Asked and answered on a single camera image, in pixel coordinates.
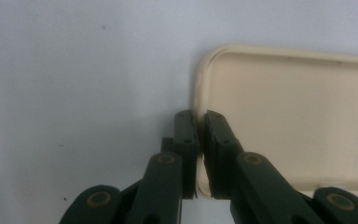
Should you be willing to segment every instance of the beige plastic lid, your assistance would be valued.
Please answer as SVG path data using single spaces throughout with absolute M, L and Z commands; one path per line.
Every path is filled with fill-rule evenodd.
M 200 129 L 207 110 L 223 114 L 295 189 L 358 194 L 358 57 L 225 46 L 200 64 L 194 110 Z M 198 188 L 210 195 L 202 159 Z

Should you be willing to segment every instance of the tray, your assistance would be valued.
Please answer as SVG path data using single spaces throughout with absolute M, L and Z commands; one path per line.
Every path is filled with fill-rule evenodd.
M 225 115 L 245 151 L 266 156 L 302 192 L 358 194 L 358 57 L 224 46 L 201 62 L 194 98 Z M 202 158 L 198 189 L 210 195 Z

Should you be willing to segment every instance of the gray surface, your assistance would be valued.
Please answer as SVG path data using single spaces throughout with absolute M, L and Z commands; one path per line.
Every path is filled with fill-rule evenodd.
M 0 1 L 0 223 L 57 223 L 83 189 L 141 178 L 201 57 L 232 43 L 358 55 L 358 3 Z M 183 223 L 228 211 L 185 202 Z

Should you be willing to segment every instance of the beige tray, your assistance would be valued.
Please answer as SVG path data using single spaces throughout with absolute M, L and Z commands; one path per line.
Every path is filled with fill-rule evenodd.
M 201 63 L 194 110 L 226 116 L 244 150 L 265 155 L 295 189 L 358 194 L 358 57 L 226 46 Z M 198 188 L 210 195 L 199 161 Z

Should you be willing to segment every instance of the plastic tray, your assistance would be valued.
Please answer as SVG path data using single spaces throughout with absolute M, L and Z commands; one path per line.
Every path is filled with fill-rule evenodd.
M 200 130 L 207 110 L 225 115 L 295 189 L 358 194 L 358 57 L 225 46 L 200 64 L 194 110 Z M 198 188 L 210 194 L 202 160 Z

